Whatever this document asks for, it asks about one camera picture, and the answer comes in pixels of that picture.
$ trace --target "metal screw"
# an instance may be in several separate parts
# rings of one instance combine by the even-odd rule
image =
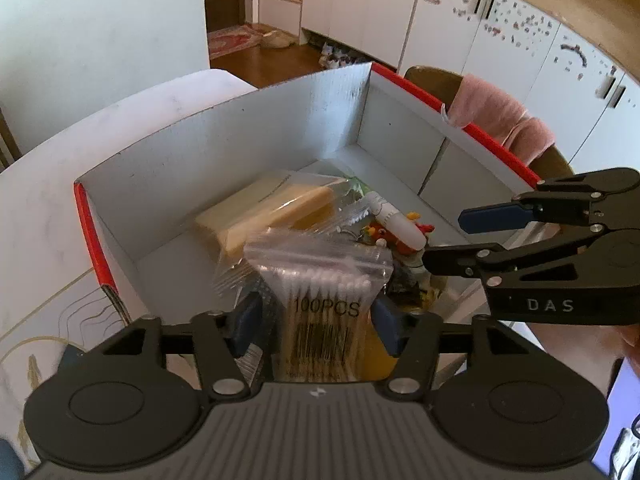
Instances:
[[[502,283],[502,278],[500,276],[492,276],[488,280],[486,280],[486,286],[498,286]]]
[[[389,381],[389,389],[395,394],[414,394],[420,389],[420,383],[411,377],[397,377]]]
[[[244,383],[238,379],[226,378],[213,383],[213,391],[220,395],[236,395],[244,390]]]

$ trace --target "pink cloth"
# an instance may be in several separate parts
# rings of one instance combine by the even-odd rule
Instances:
[[[462,78],[447,115],[452,126],[475,123],[527,166],[555,141],[544,123],[528,118],[516,99],[471,74]]]

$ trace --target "ziplock bag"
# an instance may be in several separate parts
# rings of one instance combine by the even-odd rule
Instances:
[[[277,379],[359,380],[369,308],[393,271],[391,251],[270,229],[244,255],[283,305]]]

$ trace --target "black cabinet handle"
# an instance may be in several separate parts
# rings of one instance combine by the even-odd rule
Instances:
[[[482,1],[482,0],[478,0],[478,1],[476,2],[476,8],[475,8],[475,10],[474,10],[474,14],[477,14],[477,13],[478,13],[478,7],[480,7],[480,2],[481,2],[481,1]]]
[[[626,86],[622,86],[620,88],[622,88],[622,92],[620,92],[620,94],[618,95],[618,98],[616,99],[616,102],[613,103],[613,106],[611,108],[615,108],[616,106],[618,106],[620,99],[622,99],[622,96],[625,94]]]
[[[491,3],[489,4],[489,10],[486,12],[486,16],[484,17],[486,20],[489,19],[489,14],[491,14],[491,9],[494,8],[494,2],[495,0],[491,0]]]
[[[607,96],[609,95],[609,92],[611,92],[611,89],[613,88],[613,85],[616,84],[616,79],[615,77],[611,78],[611,83],[609,83],[609,86],[607,87],[607,91],[604,92],[604,95],[602,96],[603,99],[606,99]]]

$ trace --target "red rug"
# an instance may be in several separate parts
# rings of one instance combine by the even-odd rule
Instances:
[[[248,25],[236,25],[207,34],[209,59],[260,44],[262,34]]]

